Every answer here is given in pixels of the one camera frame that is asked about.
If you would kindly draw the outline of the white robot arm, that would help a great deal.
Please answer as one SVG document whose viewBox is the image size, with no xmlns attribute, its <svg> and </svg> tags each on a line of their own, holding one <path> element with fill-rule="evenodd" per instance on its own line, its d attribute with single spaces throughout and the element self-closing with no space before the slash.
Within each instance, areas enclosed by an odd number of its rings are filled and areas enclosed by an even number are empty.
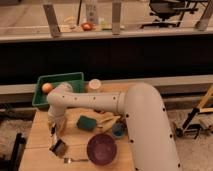
<svg viewBox="0 0 213 171">
<path fill-rule="evenodd" d="M 63 116 L 68 107 L 92 108 L 125 116 L 134 168 L 182 171 L 174 135 L 158 90 L 136 83 L 126 92 L 73 93 L 57 86 L 47 95 L 48 115 Z"/>
</svg>

